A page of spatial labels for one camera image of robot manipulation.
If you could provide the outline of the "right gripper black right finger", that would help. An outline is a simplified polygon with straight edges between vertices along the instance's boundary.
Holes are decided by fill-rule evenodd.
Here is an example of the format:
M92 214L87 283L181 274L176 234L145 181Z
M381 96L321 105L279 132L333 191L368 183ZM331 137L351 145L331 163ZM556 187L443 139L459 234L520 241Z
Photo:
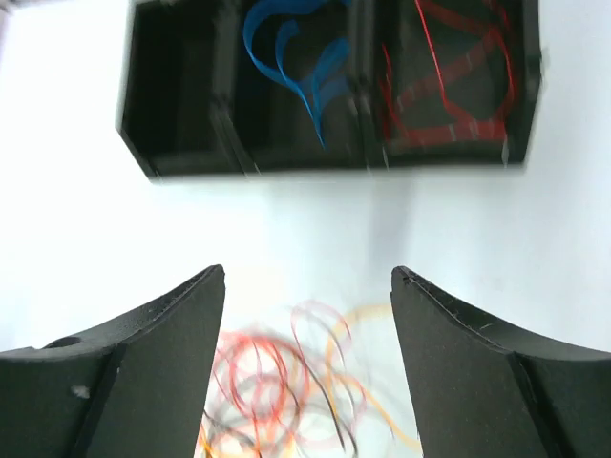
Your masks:
M610 356L508 323L409 268L391 306L428 457L606 457Z

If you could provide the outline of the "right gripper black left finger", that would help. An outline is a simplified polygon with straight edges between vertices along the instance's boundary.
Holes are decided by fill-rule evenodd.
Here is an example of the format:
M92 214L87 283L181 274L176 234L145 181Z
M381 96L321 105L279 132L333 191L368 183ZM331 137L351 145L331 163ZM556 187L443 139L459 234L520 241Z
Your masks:
M5 457L191 457L225 298L213 265L45 347L1 355Z

